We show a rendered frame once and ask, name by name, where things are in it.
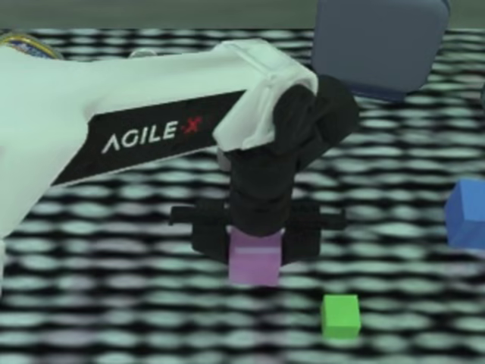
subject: yellow rim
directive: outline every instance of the yellow rim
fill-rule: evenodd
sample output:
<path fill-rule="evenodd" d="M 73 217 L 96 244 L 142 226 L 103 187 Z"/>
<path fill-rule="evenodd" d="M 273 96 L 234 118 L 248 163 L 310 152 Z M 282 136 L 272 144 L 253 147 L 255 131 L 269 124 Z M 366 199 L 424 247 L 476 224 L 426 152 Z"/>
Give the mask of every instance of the yellow rim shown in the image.
<path fill-rule="evenodd" d="M 0 44 L 1 43 L 7 43 L 9 41 L 21 41 L 25 43 L 29 43 L 31 46 L 35 46 L 41 51 L 47 53 L 53 58 L 60 58 L 57 52 L 51 50 L 49 47 L 43 45 L 42 43 L 36 41 L 35 39 L 31 38 L 30 36 L 6 36 L 4 39 L 0 39 Z"/>

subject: gray wall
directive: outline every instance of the gray wall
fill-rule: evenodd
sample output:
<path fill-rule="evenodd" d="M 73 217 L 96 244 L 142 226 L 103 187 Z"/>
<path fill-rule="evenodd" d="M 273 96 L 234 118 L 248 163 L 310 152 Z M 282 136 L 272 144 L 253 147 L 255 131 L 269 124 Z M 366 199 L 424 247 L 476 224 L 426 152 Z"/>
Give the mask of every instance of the gray wall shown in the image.
<path fill-rule="evenodd" d="M 485 0 L 451 1 L 451 27 L 485 29 Z M 316 2 L 317 0 L 0 0 L 0 27 L 308 29 L 314 24 Z"/>

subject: green block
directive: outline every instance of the green block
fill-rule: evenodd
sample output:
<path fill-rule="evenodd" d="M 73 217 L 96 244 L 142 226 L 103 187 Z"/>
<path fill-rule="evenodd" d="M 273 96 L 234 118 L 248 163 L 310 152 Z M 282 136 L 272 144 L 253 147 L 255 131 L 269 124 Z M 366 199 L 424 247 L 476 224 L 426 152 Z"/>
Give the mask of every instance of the green block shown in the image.
<path fill-rule="evenodd" d="M 321 304 L 323 336 L 329 339 L 355 339 L 361 330 L 356 294 L 326 294 Z"/>

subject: gray box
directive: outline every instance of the gray box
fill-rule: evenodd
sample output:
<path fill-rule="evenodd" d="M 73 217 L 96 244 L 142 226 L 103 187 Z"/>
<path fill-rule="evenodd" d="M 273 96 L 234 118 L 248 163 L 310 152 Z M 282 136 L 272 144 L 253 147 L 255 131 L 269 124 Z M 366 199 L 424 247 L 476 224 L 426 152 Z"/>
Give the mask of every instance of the gray box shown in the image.
<path fill-rule="evenodd" d="M 426 83 L 449 14 L 448 0 L 320 0 L 314 71 L 357 96 L 400 101 Z"/>

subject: red letter x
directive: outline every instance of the red letter x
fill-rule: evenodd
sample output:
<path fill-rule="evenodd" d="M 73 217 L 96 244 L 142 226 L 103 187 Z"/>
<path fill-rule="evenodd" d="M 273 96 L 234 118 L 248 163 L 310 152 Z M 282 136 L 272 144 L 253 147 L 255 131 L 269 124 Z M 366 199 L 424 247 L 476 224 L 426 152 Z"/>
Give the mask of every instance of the red letter x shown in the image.
<path fill-rule="evenodd" d="M 197 116 L 195 118 L 189 118 L 187 120 L 188 125 L 182 126 L 181 129 L 184 134 L 197 133 L 199 131 L 199 125 L 202 123 L 202 117 Z"/>

